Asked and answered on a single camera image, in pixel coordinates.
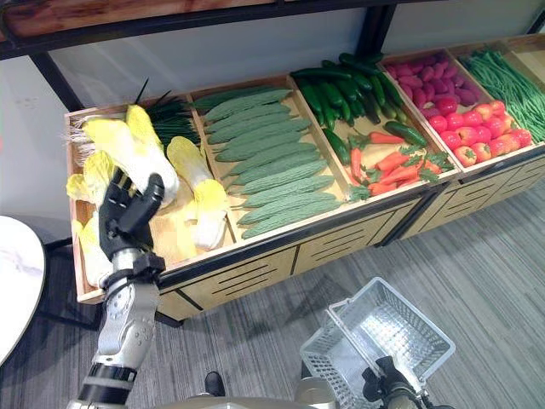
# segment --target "cucumber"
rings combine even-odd
[[[314,113],[321,113],[322,106],[318,100],[318,97],[316,96],[316,93],[314,92],[314,87],[305,78],[299,78],[297,80],[297,85],[305,97],[305,101],[307,101]]]
[[[329,68],[304,68],[299,71],[293,71],[290,73],[293,78],[302,77],[325,77],[325,78],[338,78],[338,79],[351,79],[352,76],[348,72],[341,70],[330,70]]]
[[[320,81],[318,86],[332,107],[340,107],[342,105],[342,95],[334,84]]]
[[[373,95],[375,96],[378,105],[384,107],[386,96],[384,95],[384,89],[382,88],[381,82],[376,75],[370,76],[370,81],[373,87]]]
[[[420,147],[425,147],[427,145],[426,139],[420,132],[410,126],[403,125],[400,122],[388,121],[384,125],[384,129],[392,135],[402,137],[411,145],[418,145]]]

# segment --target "white plastic basket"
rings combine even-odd
[[[454,343],[386,281],[375,277],[358,293],[326,310],[324,326],[301,347],[315,377],[327,379],[341,409],[375,409],[363,396],[362,373],[391,355],[396,367],[420,391],[455,351]]]

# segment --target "orange carrot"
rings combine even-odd
[[[380,162],[377,162],[375,167],[384,172],[386,170],[392,170],[394,168],[397,168],[398,166],[400,166],[401,164],[404,164],[409,159],[410,159],[410,156],[402,155],[399,151],[395,151],[390,153]]]
[[[418,166],[413,164],[412,166],[407,166],[397,171],[394,175],[390,174],[390,176],[382,179],[381,183],[384,183],[385,185],[389,185],[397,181],[404,181],[406,179],[414,179],[415,177],[418,177]]]
[[[396,186],[395,186],[395,183],[392,183],[389,185],[384,183],[371,183],[367,188],[371,192],[371,196],[378,196],[379,194],[383,194],[386,192],[390,192],[391,190],[394,190]]]

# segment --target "red tomato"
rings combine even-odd
[[[488,128],[492,134],[492,139],[496,139],[499,135],[503,134],[505,123],[497,117],[492,117],[483,124]]]
[[[463,126],[463,116],[459,113],[451,112],[445,118],[448,130],[457,130]]]
[[[462,139],[460,139],[460,136],[454,130],[441,132],[441,139],[452,152],[462,145]]]
[[[456,112],[456,109],[458,108],[458,103],[456,102],[456,98],[446,96],[445,98],[441,98],[440,100],[435,102],[435,107],[439,109],[441,115],[446,116],[449,113]]]
[[[460,161],[460,163],[465,166],[472,166],[477,163],[477,155],[471,147],[458,147],[454,154]]]
[[[495,100],[492,101],[490,104],[490,108],[492,108],[492,115],[501,116],[505,113],[505,104],[503,101]]]
[[[462,116],[464,126],[479,126],[483,123],[483,117],[477,111],[469,111]]]
[[[520,147],[531,145],[531,133],[529,130],[511,130],[510,134],[519,140]]]
[[[491,147],[486,145],[483,142],[477,142],[471,146],[477,157],[477,163],[485,162],[486,160],[492,159]]]
[[[491,130],[485,126],[477,126],[475,131],[477,132],[477,142],[488,143],[492,140]]]
[[[435,115],[434,117],[431,117],[428,121],[429,124],[432,125],[432,128],[437,130],[438,133],[443,132],[449,126],[449,124],[446,122],[446,118],[441,115]]]

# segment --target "white table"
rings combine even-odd
[[[24,223],[0,216],[0,365],[9,357],[36,312],[45,281],[45,255]]]

